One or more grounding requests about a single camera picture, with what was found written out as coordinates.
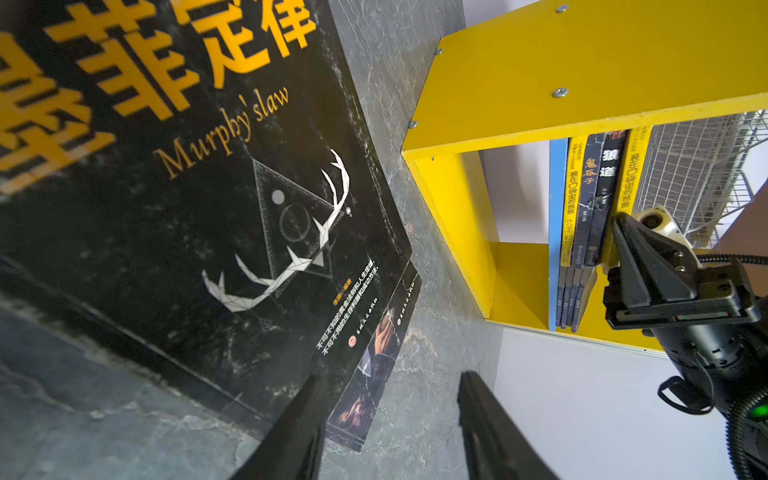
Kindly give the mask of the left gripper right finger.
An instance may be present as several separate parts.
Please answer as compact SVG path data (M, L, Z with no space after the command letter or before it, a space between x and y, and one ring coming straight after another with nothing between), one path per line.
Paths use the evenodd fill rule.
M469 479L557 477L477 372L461 374L457 402Z

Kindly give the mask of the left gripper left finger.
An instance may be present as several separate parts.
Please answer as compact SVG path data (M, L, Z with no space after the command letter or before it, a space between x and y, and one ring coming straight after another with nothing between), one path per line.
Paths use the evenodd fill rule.
M311 376L231 479L317 479L329 416L329 386Z

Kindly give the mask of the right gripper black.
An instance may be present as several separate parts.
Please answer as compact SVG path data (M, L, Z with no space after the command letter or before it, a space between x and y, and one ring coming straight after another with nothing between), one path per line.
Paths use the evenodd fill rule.
M675 365L679 374L662 382L658 397L686 414L726 414L757 392L757 406L765 405L767 299L755 296L744 266L767 259L704 257L710 266L699 269L689 247L626 213L611 231L619 266L608 273L606 320L655 338Z

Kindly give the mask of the black book white characters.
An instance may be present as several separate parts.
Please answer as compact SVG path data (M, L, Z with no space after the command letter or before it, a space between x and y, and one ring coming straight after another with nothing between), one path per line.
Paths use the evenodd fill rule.
M577 317L576 331L578 330L581 321L581 310L586 306L586 300L583 299L586 284L594 272L594 268L598 264L598 261L601 259L604 231L607 224L608 213L613 201L613 193L615 191L628 131L620 130L607 132L605 134L606 140L600 158L597 191L593 204L593 217L588 237L585 273L582 276L581 287L579 288L582 302Z

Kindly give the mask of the yellow cartoon cover book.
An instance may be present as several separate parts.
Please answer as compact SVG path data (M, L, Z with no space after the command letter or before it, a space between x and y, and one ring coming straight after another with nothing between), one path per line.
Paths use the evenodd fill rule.
M567 283L568 274L572 267L572 252L578 218L578 206L581 189L581 176L584 167L584 154L588 142L587 135L572 137L569 141L567 158L564 215L562 227L562 242L560 266L565 269L560 279Z

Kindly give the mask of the black book orange characters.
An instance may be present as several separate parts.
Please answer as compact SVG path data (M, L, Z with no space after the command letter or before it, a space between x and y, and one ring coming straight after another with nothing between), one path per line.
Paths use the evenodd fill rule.
M274 421L410 246L326 1L5 1L1 308Z

